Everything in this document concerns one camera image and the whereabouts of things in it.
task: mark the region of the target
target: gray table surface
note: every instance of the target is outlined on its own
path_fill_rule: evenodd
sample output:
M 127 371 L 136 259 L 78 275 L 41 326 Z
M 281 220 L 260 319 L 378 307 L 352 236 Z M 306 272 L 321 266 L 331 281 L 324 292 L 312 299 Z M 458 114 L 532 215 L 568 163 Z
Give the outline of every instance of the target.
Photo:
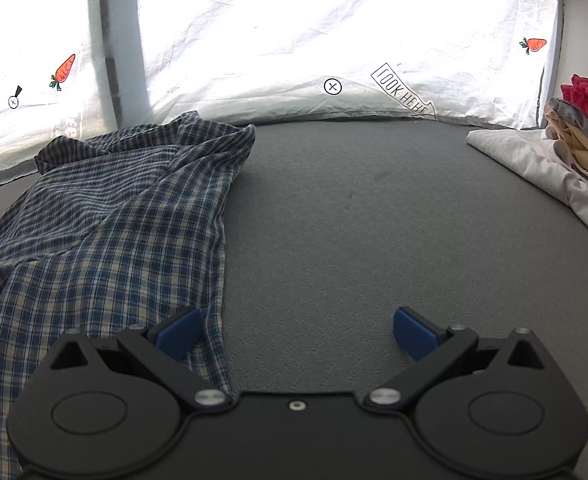
M 257 127 L 225 209 L 234 391 L 352 390 L 411 364 L 408 304 L 481 336 L 531 328 L 588 409 L 588 228 L 465 142 L 470 126 Z M 0 216 L 38 175 L 0 187 Z M 588 445 L 577 472 L 588 479 Z

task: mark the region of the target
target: white fabric backdrop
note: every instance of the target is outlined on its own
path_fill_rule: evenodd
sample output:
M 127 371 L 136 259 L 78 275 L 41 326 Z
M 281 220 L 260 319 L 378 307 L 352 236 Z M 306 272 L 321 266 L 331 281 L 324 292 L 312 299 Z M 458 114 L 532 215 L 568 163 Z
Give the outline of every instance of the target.
M 139 0 L 162 120 L 410 114 L 371 76 L 387 63 L 437 118 L 534 127 L 548 46 L 519 41 L 549 42 L 555 15 L 555 0 Z
M 50 88 L 72 54 L 61 91 Z M 12 109 L 8 99 L 18 86 Z M 0 171 L 33 158 L 56 136 L 115 129 L 111 104 L 100 95 L 106 88 L 98 0 L 0 0 Z
M 132 45 L 123 46 L 115 44 L 125 38 L 116 28 L 130 22 L 105 16 L 128 8 L 118 0 L 103 6 L 111 10 L 100 0 L 0 0 L 0 171 L 33 158 L 59 134 L 88 138 L 188 110 L 235 124 L 420 115 L 535 127 L 556 15 L 555 0 L 137 4 L 140 44 L 128 38 Z M 113 35 L 103 38 L 105 20 Z M 527 56 L 523 37 L 548 45 Z M 109 85 L 106 52 L 115 58 L 120 92 Z M 50 77 L 71 54 L 72 71 L 57 92 Z M 141 91 L 125 81 L 136 63 L 144 67 L 144 106 L 133 101 Z M 120 102 L 118 122 L 112 100 Z M 143 109 L 144 116 L 128 111 Z

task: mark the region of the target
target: blue checkered shirt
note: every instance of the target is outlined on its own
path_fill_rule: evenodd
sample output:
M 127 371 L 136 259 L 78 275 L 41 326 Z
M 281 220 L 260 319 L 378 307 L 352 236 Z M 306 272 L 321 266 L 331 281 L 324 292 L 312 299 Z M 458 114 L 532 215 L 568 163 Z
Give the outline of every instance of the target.
M 39 178 L 0 219 L 0 479 L 19 475 L 5 420 L 61 332 L 111 337 L 190 305 L 204 320 L 183 364 L 227 393 L 221 336 L 227 192 L 255 140 L 185 113 L 35 156 Z

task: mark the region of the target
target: metal screw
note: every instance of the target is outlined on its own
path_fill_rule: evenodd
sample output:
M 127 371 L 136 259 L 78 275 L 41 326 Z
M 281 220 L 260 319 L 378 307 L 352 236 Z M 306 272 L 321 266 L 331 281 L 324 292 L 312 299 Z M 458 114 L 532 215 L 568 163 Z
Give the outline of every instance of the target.
M 369 400 L 374 402 L 374 404 L 388 406 L 401 400 L 401 392 L 394 388 L 377 388 L 369 393 Z
M 289 403 L 289 409 L 295 412 L 302 412 L 306 407 L 307 405 L 302 400 L 292 400 Z
M 194 399 L 201 406 L 219 406 L 227 400 L 227 396 L 220 390 L 200 390 Z

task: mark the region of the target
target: orange carrot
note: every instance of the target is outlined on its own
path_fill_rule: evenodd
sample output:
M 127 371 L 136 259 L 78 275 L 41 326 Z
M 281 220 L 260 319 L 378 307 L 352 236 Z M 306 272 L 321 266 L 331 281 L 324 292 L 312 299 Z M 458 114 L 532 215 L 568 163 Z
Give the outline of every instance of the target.
M 65 61 L 61 66 L 59 66 L 58 70 L 56 70 L 56 75 L 52 76 L 52 82 L 49 83 L 51 88 L 56 87 L 58 91 L 61 90 L 60 84 L 67 79 L 69 73 L 72 70 L 72 65 L 74 64 L 74 59 L 76 59 L 76 55 L 72 54 L 67 61 Z
M 519 44 L 525 49 L 525 54 L 529 55 L 530 50 L 532 52 L 536 52 L 537 50 L 542 49 L 547 42 L 547 40 L 540 40 L 538 38 L 529 38 L 528 40 L 523 38 L 523 41 L 521 41 Z

